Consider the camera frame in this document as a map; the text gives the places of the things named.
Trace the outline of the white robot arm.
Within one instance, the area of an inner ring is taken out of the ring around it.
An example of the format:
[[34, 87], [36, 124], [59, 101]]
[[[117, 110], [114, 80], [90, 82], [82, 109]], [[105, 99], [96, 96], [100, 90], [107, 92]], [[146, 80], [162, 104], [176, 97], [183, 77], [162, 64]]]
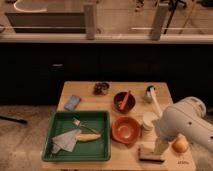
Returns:
[[205, 104], [196, 97], [186, 97], [165, 108], [155, 123], [160, 140], [173, 141], [179, 134], [195, 141], [213, 153], [213, 125], [203, 119]]

